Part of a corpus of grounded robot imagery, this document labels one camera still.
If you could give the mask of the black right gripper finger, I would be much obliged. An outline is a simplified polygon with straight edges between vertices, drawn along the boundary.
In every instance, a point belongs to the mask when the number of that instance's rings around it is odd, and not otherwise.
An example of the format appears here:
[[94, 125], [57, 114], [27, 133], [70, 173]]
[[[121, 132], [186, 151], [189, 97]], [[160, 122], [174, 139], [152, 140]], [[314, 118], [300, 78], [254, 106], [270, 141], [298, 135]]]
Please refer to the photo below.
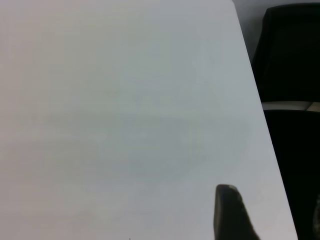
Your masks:
[[216, 240], [258, 240], [238, 189], [219, 184], [215, 189], [214, 238]]

